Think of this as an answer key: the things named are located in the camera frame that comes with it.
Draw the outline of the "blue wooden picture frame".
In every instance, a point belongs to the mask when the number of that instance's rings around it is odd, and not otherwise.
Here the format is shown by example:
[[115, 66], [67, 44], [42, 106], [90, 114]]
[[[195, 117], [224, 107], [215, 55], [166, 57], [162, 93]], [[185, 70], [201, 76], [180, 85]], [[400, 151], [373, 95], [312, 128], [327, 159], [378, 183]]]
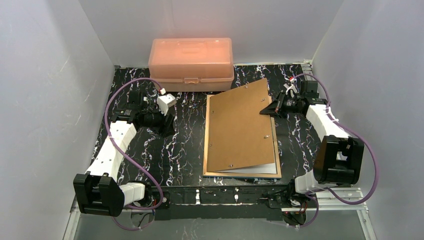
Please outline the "blue wooden picture frame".
[[275, 158], [275, 169], [276, 174], [258, 174], [258, 173], [235, 173], [235, 172], [212, 172], [207, 170], [208, 153], [209, 153], [209, 126], [210, 126], [210, 98], [212, 94], [208, 94], [206, 97], [206, 117], [205, 117], [205, 132], [204, 132], [204, 151], [203, 151], [203, 164], [202, 164], [202, 176], [208, 177], [220, 177], [220, 178], [240, 178], [240, 179], [281, 179], [282, 171], [279, 157], [279, 149], [275, 127], [275, 120], [271, 118], [272, 123], [272, 137], [273, 137], [273, 148]]

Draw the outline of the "brown cardboard backing board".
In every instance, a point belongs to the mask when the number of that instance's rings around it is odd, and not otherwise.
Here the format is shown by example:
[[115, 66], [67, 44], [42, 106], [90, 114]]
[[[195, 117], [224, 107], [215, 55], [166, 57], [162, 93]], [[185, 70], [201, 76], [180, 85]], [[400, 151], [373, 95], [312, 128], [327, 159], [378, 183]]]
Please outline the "brown cardboard backing board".
[[271, 117], [260, 114], [269, 103], [265, 78], [212, 95], [209, 172], [275, 163]]

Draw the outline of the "hot air balloon photo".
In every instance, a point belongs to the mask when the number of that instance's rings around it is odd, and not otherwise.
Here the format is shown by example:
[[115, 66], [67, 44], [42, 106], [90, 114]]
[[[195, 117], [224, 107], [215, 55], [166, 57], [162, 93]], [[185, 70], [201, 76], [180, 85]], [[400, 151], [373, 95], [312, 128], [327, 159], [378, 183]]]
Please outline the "hot air balloon photo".
[[277, 167], [275, 163], [260, 164], [254, 166], [247, 166], [242, 168], [219, 170], [222, 173], [240, 173], [240, 174], [277, 174]]

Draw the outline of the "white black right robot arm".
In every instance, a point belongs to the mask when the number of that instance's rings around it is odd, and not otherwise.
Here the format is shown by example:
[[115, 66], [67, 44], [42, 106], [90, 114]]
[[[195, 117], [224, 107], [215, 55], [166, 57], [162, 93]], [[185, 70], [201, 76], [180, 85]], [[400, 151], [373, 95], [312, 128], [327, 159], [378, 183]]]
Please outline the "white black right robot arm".
[[292, 88], [282, 90], [259, 113], [274, 118], [286, 118], [289, 113], [302, 114], [321, 140], [313, 169], [294, 179], [297, 193], [358, 182], [365, 144], [337, 125], [328, 100], [319, 96], [317, 81], [303, 82], [299, 92]]

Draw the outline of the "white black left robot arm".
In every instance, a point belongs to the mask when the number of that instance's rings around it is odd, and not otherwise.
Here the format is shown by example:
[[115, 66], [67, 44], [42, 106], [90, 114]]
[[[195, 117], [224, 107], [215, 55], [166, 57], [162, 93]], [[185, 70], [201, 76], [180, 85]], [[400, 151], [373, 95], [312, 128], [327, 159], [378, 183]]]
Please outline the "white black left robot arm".
[[176, 104], [170, 93], [160, 94], [156, 103], [149, 102], [143, 92], [131, 93], [127, 103], [113, 112], [107, 137], [84, 174], [73, 180], [76, 200], [84, 214], [117, 217], [124, 207], [152, 199], [152, 185], [133, 181], [118, 185], [118, 171], [125, 152], [140, 128], [149, 128], [162, 138], [175, 133], [175, 117], [169, 112]]

